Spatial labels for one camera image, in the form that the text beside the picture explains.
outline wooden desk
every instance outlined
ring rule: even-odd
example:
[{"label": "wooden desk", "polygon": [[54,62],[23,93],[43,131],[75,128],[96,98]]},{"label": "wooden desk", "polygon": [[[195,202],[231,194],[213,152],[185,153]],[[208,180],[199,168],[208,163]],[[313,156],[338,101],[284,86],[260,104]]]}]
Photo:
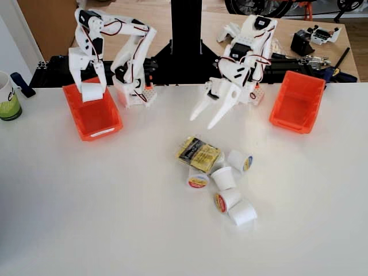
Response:
[{"label": "wooden desk", "polygon": [[[157,5],[111,3],[105,10],[110,14],[121,14],[137,18],[142,22],[153,26],[158,31],[148,51],[148,57],[156,55],[168,44],[172,37],[171,9],[169,5],[165,5],[163,3],[159,3]],[[217,43],[216,36],[218,32],[229,22],[234,22],[241,26],[245,19],[246,16],[236,14],[202,12],[202,39],[204,43],[216,54],[222,55],[225,46],[229,43],[229,40],[223,43]],[[290,49],[294,33],[300,29],[312,27],[314,24],[318,24],[326,29],[333,29],[335,27],[343,28],[336,43],[326,43],[322,46],[312,44],[313,49],[316,50],[316,56],[328,56],[332,64],[336,64],[345,49],[350,47],[350,42],[343,24],[278,19],[275,38],[279,40],[283,50],[288,55],[297,56],[297,54]],[[105,59],[113,60],[127,39],[128,36],[106,37]],[[359,77],[352,51],[350,51],[346,56],[340,68],[343,72]]]}]

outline green mug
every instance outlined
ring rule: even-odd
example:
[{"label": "green mug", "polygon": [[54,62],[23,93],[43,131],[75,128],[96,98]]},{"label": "green mug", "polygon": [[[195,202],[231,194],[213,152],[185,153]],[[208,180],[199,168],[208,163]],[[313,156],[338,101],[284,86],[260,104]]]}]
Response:
[{"label": "green mug", "polygon": [[22,114],[22,107],[10,81],[10,76],[0,71],[0,119],[11,121]]}]

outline orange plastic container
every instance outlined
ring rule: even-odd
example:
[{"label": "orange plastic container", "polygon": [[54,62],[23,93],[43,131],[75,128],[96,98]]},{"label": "orange plastic container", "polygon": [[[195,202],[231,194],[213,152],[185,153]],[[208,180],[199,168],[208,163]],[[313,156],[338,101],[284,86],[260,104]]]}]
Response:
[{"label": "orange plastic container", "polygon": [[298,133],[311,132],[316,121],[325,81],[288,71],[270,115],[270,122]]},{"label": "orange plastic container", "polygon": [[[98,78],[85,82],[98,83]],[[76,85],[63,87],[74,123],[83,141],[93,141],[122,128],[120,114],[106,88],[103,99],[82,102],[82,95]]]}]

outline white tabletop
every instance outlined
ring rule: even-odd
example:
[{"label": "white tabletop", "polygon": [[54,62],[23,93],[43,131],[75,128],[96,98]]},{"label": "white tabletop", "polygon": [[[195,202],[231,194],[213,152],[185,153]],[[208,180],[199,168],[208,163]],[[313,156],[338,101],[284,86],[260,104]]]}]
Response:
[{"label": "white tabletop", "polygon": [[[163,87],[149,109],[116,101],[124,129],[93,142],[61,89],[20,96],[0,122],[0,275],[368,275],[368,83],[329,85],[308,135],[269,123],[278,88],[207,131],[198,88]],[[237,183],[254,225],[186,186],[188,135],[253,154]]]}]

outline white robot part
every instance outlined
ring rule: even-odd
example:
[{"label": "white robot part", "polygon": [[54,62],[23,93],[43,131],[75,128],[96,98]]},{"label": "white robot part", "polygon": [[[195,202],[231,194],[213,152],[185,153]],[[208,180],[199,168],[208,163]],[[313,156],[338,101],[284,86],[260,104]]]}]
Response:
[{"label": "white robot part", "polygon": [[341,28],[335,28],[335,30],[326,30],[320,27],[317,27],[313,30],[310,41],[312,43],[322,45],[327,43],[328,41],[335,43],[338,39],[341,32]]},{"label": "white robot part", "polygon": [[236,37],[240,33],[240,27],[238,24],[230,22],[223,27],[223,30],[217,36],[217,42],[223,42],[227,36],[232,38]]},{"label": "white robot part", "polygon": [[[118,93],[123,95],[123,97],[119,96],[119,99],[124,106],[133,104],[148,106],[155,96],[152,95],[153,90],[149,93],[145,92],[143,63],[156,30],[134,18],[112,16],[100,10],[77,9],[75,18],[78,23],[75,38],[79,47],[69,49],[69,70],[82,94],[82,101],[102,99],[104,96],[107,82],[102,61],[104,56],[102,34],[107,36],[129,34],[131,37],[111,66],[111,70],[116,73],[113,83]],[[100,83],[82,83],[81,70],[85,70],[90,63]]]},{"label": "white robot part", "polygon": [[[217,40],[222,41],[227,35],[232,36],[237,32],[234,25],[225,26]],[[213,105],[215,113],[208,125],[210,129],[239,102],[260,103],[264,92],[259,82],[263,78],[265,66],[271,64],[271,42],[276,26],[277,20],[248,16],[241,30],[225,48],[224,56],[218,60],[222,78],[210,78],[206,83],[203,95],[191,113],[191,121]]]}]

